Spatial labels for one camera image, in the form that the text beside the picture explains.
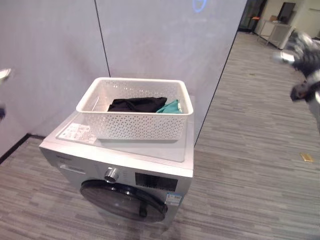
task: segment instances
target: silver washing machine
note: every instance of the silver washing machine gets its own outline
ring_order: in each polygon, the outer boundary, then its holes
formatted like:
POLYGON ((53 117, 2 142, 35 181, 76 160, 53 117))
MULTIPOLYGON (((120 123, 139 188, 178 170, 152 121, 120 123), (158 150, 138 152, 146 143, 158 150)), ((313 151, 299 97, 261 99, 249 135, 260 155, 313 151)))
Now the silver washing machine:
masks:
POLYGON ((74 112, 40 149, 105 214, 168 228, 193 178, 194 118, 178 141, 102 140, 74 112))

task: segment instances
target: green towel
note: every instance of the green towel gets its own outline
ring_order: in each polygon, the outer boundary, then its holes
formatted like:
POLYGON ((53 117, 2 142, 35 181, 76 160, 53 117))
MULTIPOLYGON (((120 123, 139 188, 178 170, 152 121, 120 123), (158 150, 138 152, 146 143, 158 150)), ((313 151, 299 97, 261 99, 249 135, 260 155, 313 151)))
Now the green towel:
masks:
POLYGON ((158 114, 182 114, 179 101, 176 99, 156 111, 158 114))

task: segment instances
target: white wall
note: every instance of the white wall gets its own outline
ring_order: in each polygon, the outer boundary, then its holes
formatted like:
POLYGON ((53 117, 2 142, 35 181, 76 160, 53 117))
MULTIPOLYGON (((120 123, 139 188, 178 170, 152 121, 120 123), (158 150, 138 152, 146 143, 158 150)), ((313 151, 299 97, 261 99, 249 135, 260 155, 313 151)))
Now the white wall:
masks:
MULTIPOLYGON (((297 18, 299 16, 300 10, 303 7, 304 1, 305 0, 268 0, 264 9, 263 9, 262 15, 260 17, 260 21, 258 22, 254 32, 257 34, 260 33, 261 28, 263 26, 263 22, 264 22, 263 20, 269 20, 272 15, 278 16, 284 2, 295 3, 295 7, 293 10, 296 12, 296 14, 290 23, 290 25, 294 26, 295 18, 297 18)), ((266 35, 266 36, 270 35, 273 27, 274 26, 272 24, 266 24, 266 26, 264 27, 263 32, 261 34, 266 35)))
POLYGON ((246 0, 98 0, 111 76, 184 81, 195 96, 197 136, 245 4, 246 0), (193 2, 206 5, 197 12, 193 2))
POLYGON ((316 37, 320 31, 320 0, 305 0, 303 11, 295 23, 299 31, 316 37))
POLYGON ((108 76, 92 0, 1 0, 0 156, 26 133, 46 136, 96 77, 108 76))

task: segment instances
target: yellow object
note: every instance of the yellow object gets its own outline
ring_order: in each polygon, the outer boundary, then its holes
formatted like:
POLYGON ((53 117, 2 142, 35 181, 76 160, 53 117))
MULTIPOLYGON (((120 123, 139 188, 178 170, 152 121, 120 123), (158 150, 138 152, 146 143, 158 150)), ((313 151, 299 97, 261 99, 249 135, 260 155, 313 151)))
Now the yellow object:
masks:
POLYGON ((302 157, 302 159, 305 161, 305 162, 311 162, 313 163, 314 162, 314 159, 312 158, 312 156, 308 153, 303 153, 303 152, 300 152, 300 156, 302 157))

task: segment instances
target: perforated basket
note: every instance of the perforated basket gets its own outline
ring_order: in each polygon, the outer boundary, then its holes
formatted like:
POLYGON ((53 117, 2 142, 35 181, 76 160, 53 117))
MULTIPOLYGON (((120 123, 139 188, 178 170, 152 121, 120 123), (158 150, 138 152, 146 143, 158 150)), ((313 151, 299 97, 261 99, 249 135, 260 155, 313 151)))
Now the perforated basket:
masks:
POLYGON ((95 79, 76 110, 97 138, 115 140, 178 140, 194 111, 182 81, 112 77, 95 79), (178 99, 183 113, 108 112, 114 99, 147 97, 178 99))

